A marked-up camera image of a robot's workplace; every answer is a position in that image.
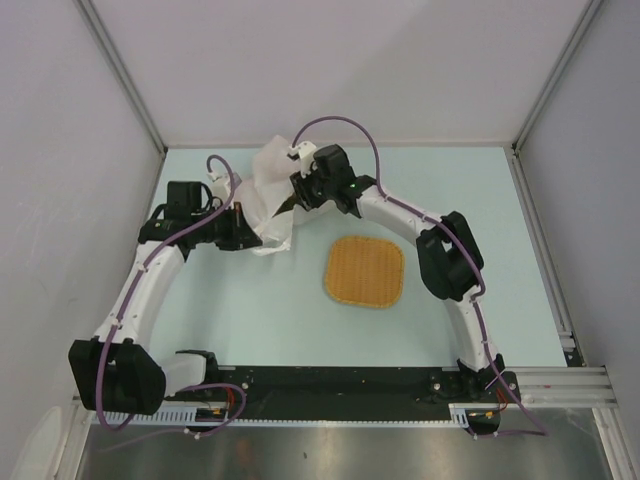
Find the white plastic bag lemon print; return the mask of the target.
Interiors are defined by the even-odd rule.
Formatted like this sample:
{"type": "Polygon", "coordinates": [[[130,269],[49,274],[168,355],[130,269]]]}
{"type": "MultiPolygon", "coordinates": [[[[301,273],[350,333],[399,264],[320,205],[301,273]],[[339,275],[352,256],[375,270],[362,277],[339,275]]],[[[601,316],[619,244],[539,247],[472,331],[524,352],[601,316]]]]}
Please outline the white plastic bag lemon print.
{"type": "Polygon", "coordinates": [[[293,232],[336,207],[326,202],[319,209],[307,212],[296,204],[294,209],[275,215],[281,204],[294,195],[290,176],[299,172],[299,164],[287,157],[289,142],[276,135],[253,157],[252,174],[241,179],[234,200],[242,205],[249,226],[263,241],[263,245],[251,248],[256,256],[267,256],[291,249],[293,232]]]}

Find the fake pineapple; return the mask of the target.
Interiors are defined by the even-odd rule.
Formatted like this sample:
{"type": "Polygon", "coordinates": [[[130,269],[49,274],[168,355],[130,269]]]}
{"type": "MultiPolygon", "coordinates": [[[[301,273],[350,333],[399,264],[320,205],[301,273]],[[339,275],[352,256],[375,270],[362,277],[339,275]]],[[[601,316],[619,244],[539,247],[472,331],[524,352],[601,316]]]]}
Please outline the fake pineapple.
{"type": "Polygon", "coordinates": [[[297,197],[295,195],[290,196],[281,204],[281,206],[276,211],[275,215],[280,215],[285,212],[292,211],[296,204],[297,204],[297,197]]]}

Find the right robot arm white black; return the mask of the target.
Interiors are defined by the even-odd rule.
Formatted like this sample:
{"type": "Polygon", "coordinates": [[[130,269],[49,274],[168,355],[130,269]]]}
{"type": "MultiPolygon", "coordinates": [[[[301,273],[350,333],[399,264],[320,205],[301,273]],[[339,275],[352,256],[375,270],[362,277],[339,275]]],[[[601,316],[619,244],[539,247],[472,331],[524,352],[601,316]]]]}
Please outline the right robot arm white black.
{"type": "Polygon", "coordinates": [[[302,142],[289,148],[288,158],[297,164],[290,181],[296,204],[305,211],[331,205],[383,226],[415,247],[423,284],[450,310],[457,363],[465,371],[462,391],[473,401],[486,400],[497,389],[504,361],[482,314],[484,260],[466,218],[457,211],[425,213],[385,193],[379,180],[354,173],[346,151],[337,144],[318,148],[302,142]]]}

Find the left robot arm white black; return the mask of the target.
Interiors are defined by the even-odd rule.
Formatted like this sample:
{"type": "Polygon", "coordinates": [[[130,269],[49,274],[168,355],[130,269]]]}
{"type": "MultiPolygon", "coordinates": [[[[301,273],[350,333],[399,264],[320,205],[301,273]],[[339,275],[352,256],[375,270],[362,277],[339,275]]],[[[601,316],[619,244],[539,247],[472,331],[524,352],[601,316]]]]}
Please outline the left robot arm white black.
{"type": "Polygon", "coordinates": [[[178,350],[165,360],[149,353],[154,324],[171,284],[199,245],[221,251],[261,245],[233,200],[239,180],[212,185],[171,181],[166,200],[143,224],[134,264],[106,320],[89,340],[73,342],[68,359],[85,408],[124,414],[154,414],[165,398],[189,390],[214,397],[221,376],[214,353],[178,350]]]}

